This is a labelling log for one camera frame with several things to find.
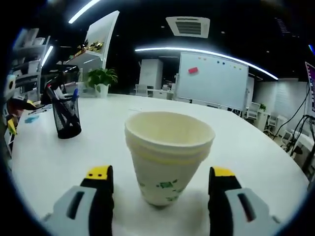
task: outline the white flower pot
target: white flower pot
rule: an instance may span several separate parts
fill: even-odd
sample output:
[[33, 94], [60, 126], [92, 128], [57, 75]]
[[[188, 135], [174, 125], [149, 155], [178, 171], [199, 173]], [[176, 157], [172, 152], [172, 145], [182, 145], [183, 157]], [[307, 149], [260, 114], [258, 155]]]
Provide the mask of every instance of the white flower pot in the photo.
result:
[[97, 97], [99, 97], [99, 98], [106, 98], [107, 97], [108, 86], [106, 86], [104, 84], [98, 84], [98, 85], [94, 85], [94, 88], [95, 88], [95, 93], [96, 93]]

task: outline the paper cup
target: paper cup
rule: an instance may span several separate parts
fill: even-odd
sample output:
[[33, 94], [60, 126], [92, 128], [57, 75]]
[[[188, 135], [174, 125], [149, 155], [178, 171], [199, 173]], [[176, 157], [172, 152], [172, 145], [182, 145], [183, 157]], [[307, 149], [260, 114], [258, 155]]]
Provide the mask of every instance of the paper cup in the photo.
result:
[[178, 199], [209, 155], [212, 128], [170, 112], [143, 112], [125, 123], [126, 143], [144, 199], [166, 206]]

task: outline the black mesh pen holder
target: black mesh pen holder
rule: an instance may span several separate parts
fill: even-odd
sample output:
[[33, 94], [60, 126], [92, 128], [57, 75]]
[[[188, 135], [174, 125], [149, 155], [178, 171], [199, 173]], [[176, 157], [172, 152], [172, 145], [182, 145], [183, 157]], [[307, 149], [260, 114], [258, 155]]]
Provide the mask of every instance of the black mesh pen holder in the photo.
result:
[[70, 139], [81, 133], [78, 99], [72, 101], [72, 95], [65, 99], [52, 100], [58, 138]]

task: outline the whiteboard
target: whiteboard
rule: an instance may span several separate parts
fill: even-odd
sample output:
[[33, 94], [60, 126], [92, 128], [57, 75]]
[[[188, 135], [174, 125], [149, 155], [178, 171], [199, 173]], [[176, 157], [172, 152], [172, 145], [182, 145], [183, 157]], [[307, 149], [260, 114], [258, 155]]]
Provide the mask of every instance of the whiteboard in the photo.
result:
[[[189, 73], [197, 67], [198, 71]], [[176, 95], [243, 110], [245, 107], [248, 66], [224, 58], [181, 53]]]

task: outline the blue pen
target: blue pen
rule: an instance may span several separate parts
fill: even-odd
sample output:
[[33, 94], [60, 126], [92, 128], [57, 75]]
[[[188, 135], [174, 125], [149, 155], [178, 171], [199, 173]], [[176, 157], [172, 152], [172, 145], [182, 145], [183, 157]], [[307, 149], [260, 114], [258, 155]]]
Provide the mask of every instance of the blue pen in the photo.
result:
[[73, 96], [71, 98], [72, 102], [75, 102], [75, 100], [78, 98], [78, 89], [76, 88], [73, 92]]

